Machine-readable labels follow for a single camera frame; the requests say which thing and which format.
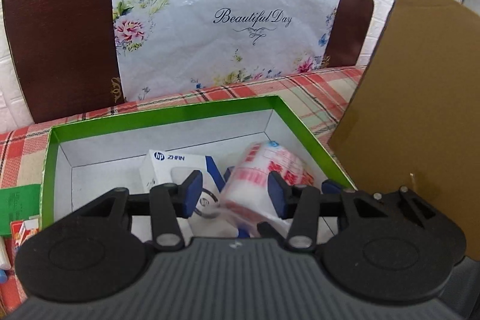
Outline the small green box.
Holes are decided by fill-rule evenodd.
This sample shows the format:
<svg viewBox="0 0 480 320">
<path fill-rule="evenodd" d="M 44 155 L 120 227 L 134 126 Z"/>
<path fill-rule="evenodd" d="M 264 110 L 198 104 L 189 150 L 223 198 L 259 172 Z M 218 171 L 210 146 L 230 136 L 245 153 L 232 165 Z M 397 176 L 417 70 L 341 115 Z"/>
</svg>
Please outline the small green box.
<svg viewBox="0 0 480 320">
<path fill-rule="evenodd" d="M 40 213 L 40 184 L 0 189 L 0 235 L 10 236 L 11 223 Z"/>
</svg>

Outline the plaid bed blanket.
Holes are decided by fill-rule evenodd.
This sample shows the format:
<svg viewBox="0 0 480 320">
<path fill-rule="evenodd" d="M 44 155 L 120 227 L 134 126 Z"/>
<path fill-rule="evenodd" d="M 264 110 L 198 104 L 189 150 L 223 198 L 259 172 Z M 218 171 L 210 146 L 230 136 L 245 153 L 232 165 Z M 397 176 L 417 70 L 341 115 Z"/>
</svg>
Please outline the plaid bed blanket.
<svg viewBox="0 0 480 320">
<path fill-rule="evenodd" d="M 248 97 L 280 97 L 312 132 L 330 157 L 334 158 L 327 149 L 327 142 L 342 118 L 361 75 L 362 70 L 358 67 L 324 68 L 277 79 L 204 88 L 186 94 L 129 102 L 8 132 L 1 136 L 1 188 L 42 184 L 49 134 L 55 126 L 164 107 Z"/>
</svg>

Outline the dragon playing card box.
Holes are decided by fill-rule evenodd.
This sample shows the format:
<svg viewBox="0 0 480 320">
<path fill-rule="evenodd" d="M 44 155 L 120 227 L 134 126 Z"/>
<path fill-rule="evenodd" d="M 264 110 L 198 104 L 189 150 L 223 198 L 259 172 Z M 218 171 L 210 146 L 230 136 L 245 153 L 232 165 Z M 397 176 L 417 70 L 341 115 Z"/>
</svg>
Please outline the dragon playing card box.
<svg viewBox="0 0 480 320">
<path fill-rule="evenodd" d="M 40 231 L 40 216 L 32 216 L 24 220 L 17 220 L 10 223 L 13 254 L 16 255 L 20 246 L 30 237 Z"/>
</svg>

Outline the cotton pads plastic bag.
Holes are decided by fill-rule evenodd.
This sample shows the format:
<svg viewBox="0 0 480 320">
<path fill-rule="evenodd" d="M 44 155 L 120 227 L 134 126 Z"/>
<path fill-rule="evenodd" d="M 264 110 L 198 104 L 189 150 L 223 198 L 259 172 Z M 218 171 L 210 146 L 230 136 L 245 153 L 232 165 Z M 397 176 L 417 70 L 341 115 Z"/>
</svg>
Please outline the cotton pads plastic bag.
<svg viewBox="0 0 480 320">
<path fill-rule="evenodd" d="M 253 235 L 259 223 L 269 223 L 285 235 L 291 217 L 282 186 L 298 184 L 314 184 L 312 171 L 302 159 L 275 141 L 252 143 L 235 164 L 219 205 Z"/>
</svg>

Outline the white bottle blue cap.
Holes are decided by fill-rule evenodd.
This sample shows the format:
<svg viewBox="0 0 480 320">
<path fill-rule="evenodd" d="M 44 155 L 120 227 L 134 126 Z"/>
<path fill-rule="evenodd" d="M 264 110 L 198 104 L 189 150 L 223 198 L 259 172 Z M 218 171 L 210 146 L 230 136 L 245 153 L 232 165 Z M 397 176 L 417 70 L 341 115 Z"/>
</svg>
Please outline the white bottle blue cap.
<svg viewBox="0 0 480 320">
<path fill-rule="evenodd" d="M 10 259 L 6 252 L 1 251 L 0 253 L 0 283 L 4 284 L 8 280 L 7 271 L 11 269 Z"/>
</svg>

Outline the brown cardboard sheet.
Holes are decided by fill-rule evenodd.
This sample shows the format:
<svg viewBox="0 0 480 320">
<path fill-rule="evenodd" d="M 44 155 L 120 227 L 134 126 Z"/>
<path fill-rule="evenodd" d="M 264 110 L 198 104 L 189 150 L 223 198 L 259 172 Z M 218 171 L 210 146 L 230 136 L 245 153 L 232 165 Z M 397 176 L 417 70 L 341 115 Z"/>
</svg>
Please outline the brown cardboard sheet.
<svg viewBox="0 0 480 320">
<path fill-rule="evenodd" d="M 394 0 L 329 146 L 357 188 L 410 185 L 479 258 L 479 16 L 455 0 Z"/>
</svg>

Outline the green cardboard box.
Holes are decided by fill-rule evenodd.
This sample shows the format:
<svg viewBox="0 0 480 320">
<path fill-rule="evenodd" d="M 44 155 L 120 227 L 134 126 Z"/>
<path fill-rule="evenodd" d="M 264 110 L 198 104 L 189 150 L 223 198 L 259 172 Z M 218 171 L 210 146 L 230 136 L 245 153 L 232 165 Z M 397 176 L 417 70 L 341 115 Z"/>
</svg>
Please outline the green cardboard box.
<svg viewBox="0 0 480 320">
<path fill-rule="evenodd" d="M 351 186 L 293 110 L 278 96 L 209 101 L 95 118 L 53 127 L 44 161 L 42 227 L 115 187 L 143 190 L 138 173 L 149 150 L 213 157 L 220 171 L 251 143 L 273 140 L 300 157 L 316 183 Z"/>
</svg>

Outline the brown leather headboard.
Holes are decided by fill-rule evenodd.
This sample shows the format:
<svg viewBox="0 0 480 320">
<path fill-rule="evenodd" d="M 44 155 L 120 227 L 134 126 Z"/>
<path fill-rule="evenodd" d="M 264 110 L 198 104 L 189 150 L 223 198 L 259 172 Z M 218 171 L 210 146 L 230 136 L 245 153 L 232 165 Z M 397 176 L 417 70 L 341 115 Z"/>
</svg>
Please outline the brown leather headboard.
<svg viewBox="0 0 480 320">
<path fill-rule="evenodd" d="M 35 122 L 127 102 L 120 82 L 112 0 L 2 0 L 3 23 Z M 320 68 L 354 65 L 373 0 L 340 0 Z"/>
</svg>

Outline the floral white pillow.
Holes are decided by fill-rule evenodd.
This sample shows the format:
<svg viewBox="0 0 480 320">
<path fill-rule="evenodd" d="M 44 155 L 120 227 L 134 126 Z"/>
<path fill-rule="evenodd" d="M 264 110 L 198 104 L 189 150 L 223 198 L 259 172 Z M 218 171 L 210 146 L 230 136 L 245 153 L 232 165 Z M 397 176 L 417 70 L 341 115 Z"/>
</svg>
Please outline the floral white pillow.
<svg viewBox="0 0 480 320">
<path fill-rule="evenodd" d="M 340 0 L 112 0 L 124 98 L 318 69 Z"/>
</svg>

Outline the white HP box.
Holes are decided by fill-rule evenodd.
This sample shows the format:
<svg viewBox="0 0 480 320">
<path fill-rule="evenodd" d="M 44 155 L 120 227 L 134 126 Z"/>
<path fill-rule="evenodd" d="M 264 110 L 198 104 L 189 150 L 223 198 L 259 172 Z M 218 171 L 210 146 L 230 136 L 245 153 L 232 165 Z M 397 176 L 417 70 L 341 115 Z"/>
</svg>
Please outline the white HP box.
<svg viewBox="0 0 480 320">
<path fill-rule="evenodd" d="M 211 156 L 180 154 L 150 150 L 139 168 L 143 188 L 149 191 L 154 185 L 165 183 L 182 184 L 193 171 L 202 174 L 202 193 L 195 203 L 192 216 L 188 218 L 194 235 L 224 235 L 230 225 L 210 212 L 210 207 L 219 202 L 225 181 Z"/>
</svg>

